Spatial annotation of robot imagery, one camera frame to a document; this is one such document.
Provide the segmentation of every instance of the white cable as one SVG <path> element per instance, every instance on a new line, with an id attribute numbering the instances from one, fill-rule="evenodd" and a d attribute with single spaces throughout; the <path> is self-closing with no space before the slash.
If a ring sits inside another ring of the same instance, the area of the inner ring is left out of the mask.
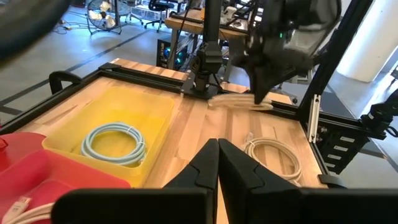
<path id="1" fill-rule="evenodd" d="M 91 147 L 93 140 L 97 134 L 107 131 L 120 131 L 130 135 L 137 143 L 136 148 L 132 149 L 128 155 L 122 157 L 108 157 L 97 153 Z M 92 130 L 81 143 L 81 153 L 87 157 L 125 166 L 143 161 L 145 157 L 145 147 L 144 136 L 136 128 L 122 122 L 116 122 L 104 124 Z"/>
<path id="2" fill-rule="evenodd" d="M 10 214 L 6 214 L 6 215 L 11 215 L 10 217 L 12 217 L 12 220 L 10 221 L 5 221 L 5 219 L 3 219 L 2 224 L 29 224 L 29 223 L 33 223 L 33 222 L 37 222 L 39 220 L 48 220 L 50 219 L 50 213 L 51 213 L 51 209 L 53 207 L 54 203 L 48 203 L 46 205 L 42 205 L 39 206 L 37 208 L 33 208 L 27 212 L 24 212 L 20 215 L 18 215 L 19 213 L 23 212 L 23 210 L 19 210 L 17 211 L 17 213 L 10 213 Z M 19 207 L 15 206 L 15 204 L 12 207 L 15 210 L 18 210 Z"/>
<path id="3" fill-rule="evenodd" d="M 254 153 L 254 150 L 256 149 L 256 147 L 260 146 L 260 145 L 275 147 L 276 149 L 282 151 L 292 161 L 293 166 L 294 166 L 293 174 L 277 174 L 277 175 L 279 175 L 281 178 L 283 178 L 285 180 L 290 181 L 291 183 L 295 184 L 296 186 L 300 187 L 298 180 L 301 178 L 302 169 L 301 169 L 300 161 L 299 161 L 297 155 L 294 153 L 294 151 L 288 145 L 286 145 L 278 140 L 275 140 L 275 139 L 270 139 L 270 138 L 252 139 L 252 133 L 249 133 L 246 138 L 246 143 L 243 146 L 243 151 L 266 168 L 268 168 L 268 167 L 265 164 L 263 164 L 257 158 L 256 154 Z"/>
<path id="4" fill-rule="evenodd" d="M 228 93 L 216 95 L 208 101 L 209 106 L 224 106 L 231 109 L 246 109 L 246 110 L 272 110 L 272 101 L 264 98 L 263 101 L 256 105 L 254 104 L 254 95 L 245 93 Z"/>

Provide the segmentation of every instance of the table leg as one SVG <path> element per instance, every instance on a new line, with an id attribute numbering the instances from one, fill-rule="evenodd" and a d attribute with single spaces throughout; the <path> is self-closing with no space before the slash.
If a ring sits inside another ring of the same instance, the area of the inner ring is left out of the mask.
<path id="1" fill-rule="evenodd" d="M 193 35 L 192 52 L 194 52 L 198 48 L 198 37 L 198 34 Z"/>
<path id="2" fill-rule="evenodd" d="M 232 60 L 238 55 L 242 55 L 244 52 L 244 37 L 240 38 L 237 37 L 235 39 L 228 40 L 228 46 L 229 46 L 229 60 L 228 63 L 226 64 L 225 73 L 221 78 L 223 82 L 229 81 L 229 76 L 231 75 L 233 69 Z"/>
<path id="3" fill-rule="evenodd" d="M 177 34 L 178 34 L 178 29 L 173 29 L 172 30 L 172 41 L 170 45 L 170 57 L 169 57 L 169 64 L 168 68 L 174 70 L 174 65 L 175 65 L 175 55 L 177 52 L 177 49 L 175 49 L 177 46 L 175 46 L 175 42 L 177 40 Z"/>

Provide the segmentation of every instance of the light blue cable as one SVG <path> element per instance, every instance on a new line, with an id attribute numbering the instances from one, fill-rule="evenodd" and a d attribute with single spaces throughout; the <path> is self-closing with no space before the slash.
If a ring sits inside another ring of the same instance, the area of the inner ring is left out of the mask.
<path id="1" fill-rule="evenodd" d="M 136 140 L 136 148 L 128 155 L 122 157 L 108 157 L 94 151 L 91 147 L 96 135 L 106 131 L 119 131 L 130 135 Z M 99 159 L 102 161 L 112 162 L 119 165 L 129 165 L 135 162 L 143 161 L 145 157 L 145 140 L 143 135 L 134 127 L 122 122 L 108 123 L 92 130 L 81 143 L 81 153 L 84 156 Z"/>

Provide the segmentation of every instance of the wooden table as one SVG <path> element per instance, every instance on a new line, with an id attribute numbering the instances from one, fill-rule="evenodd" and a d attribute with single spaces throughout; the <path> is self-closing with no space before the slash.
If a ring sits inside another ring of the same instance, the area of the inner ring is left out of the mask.
<path id="1" fill-rule="evenodd" d="M 188 11 L 187 18 L 196 19 L 198 21 L 201 21 L 202 18 L 201 18 L 201 15 L 200 15 L 200 10 L 190 9 Z M 240 27 L 240 29 L 247 30 L 248 29 L 248 22 L 245 21 L 245 20 L 241 20 L 241 19 L 239 21 L 242 23 L 242 26 Z M 181 25 L 182 25 L 182 20 L 169 17 L 169 18 L 167 18 L 165 20 L 165 24 L 166 24 L 166 26 L 168 28 L 172 29 L 172 40 L 171 40 L 171 47 L 170 48 L 173 49 L 175 40 L 177 39 L 178 30 L 181 28 Z M 196 22 L 185 21 L 184 22 L 184 26 L 182 27 L 182 30 L 185 31 L 185 32 L 189 32 L 189 33 L 195 34 L 195 38 L 197 39 L 198 35 L 203 33 L 203 24 L 199 24 L 199 23 L 196 23 Z M 240 52 L 240 50 L 237 50 L 240 47 L 239 46 L 235 47 L 235 45 L 237 45 L 237 44 L 239 45 L 240 43 L 243 44 L 243 41 L 244 41 L 244 38 L 245 38 L 246 34 L 242 33 L 242 32 L 238 32 L 238 31 L 234 31 L 234 30 L 222 29 L 221 28 L 221 29 L 219 29 L 218 36 L 219 36 L 219 38 L 221 40 L 234 40 L 234 43 L 231 43 L 231 41 L 230 41 L 230 45 L 229 45 L 229 59 L 230 60 L 228 61 L 228 64 L 227 64 L 227 67 L 226 67 L 226 71 L 225 71 L 225 75 L 224 75 L 224 80 L 228 81 L 229 74 L 231 73 L 231 69 L 232 69 L 232 64 L 230 63 L 230 61 L 232 61 L 232 58 L 235 55 L 239 54 L 239 52 Z M 173 63 L 174 61 L 175 61 L 175 54 L 171 54 L 170 55 L 170 60 L 169 60 L 169 66 L 168 66 L 169 69 L 174 69 L 174 65 L 175 65 Z"/>
<path id="2" fill-rule="evenodd" d="M 186 76 L 185 73 L 128 60 L 116 59 L 113 63 L 126 68 L 182 80 Z M 209 138 L 226 138 L 233 144 L 240 146 L 244 143 L 244 138 L 250 131 L 254 134 L 254 137 L 276 138 L 295 150 L 303 165 L 303 176 L 299 181 L 302 186 L 325 187 L 319 183 L 317 175 L 321 174 L 320 168 L 298 121 L 260 112 L 209 108 L 207 102 L 203 100 L 183 97 L 180 94 L 110 78 L 97 79 L 82 91 L 33 120 L 19 131 L 48 135 L 111 86 L 128 86 L 137 91 L 168 96 L 175 100 L 170 131 L 155 166 L 144 184 L 146 188 L 163 187 L 189 163 Z M 224 88 L 232 91 L 246 90 L 246 87 L 234 84 L 226 84 Z M 270 93 L 268 97 L 274 101 L 290 103 L 289 97 L 284 95 Z M 274 148 L 270 147 L 266 151 L 260 151 L 257 156 L 275 172 L 286 174 L 292 171 L 292 163 L 289 159 Z M 227 223 L 221 190 L 219 189 L 218 192 L 220 193 L 218 196 L 218 223 Z"/>

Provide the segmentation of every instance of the cable connector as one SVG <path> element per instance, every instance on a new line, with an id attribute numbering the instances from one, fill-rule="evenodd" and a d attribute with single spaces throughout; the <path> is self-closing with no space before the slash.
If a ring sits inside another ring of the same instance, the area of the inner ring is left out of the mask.
<path id="1" fill-rule="evenodd" d="M 245 142 L 245 143 L 248 143 L 248 142 L 251 142 L 253 139 L 254 139 L 253 133 L 249 132 L 249 133 L 246 135 L 246 138 L 244 139 L 244 142 Z"/>
<path id="2" fill-rule="evenodd" d="M 24 213 L 26 208 L 29 206 L 29 202 L 31 198 L 28 197 L 20 197 L 18 201 L 16 201 L 11 208 L 7 211 L 7 213 L 3 216 L 1 223 L 6 224 L 9 221 L 15 219 L 20 214 Z"/>

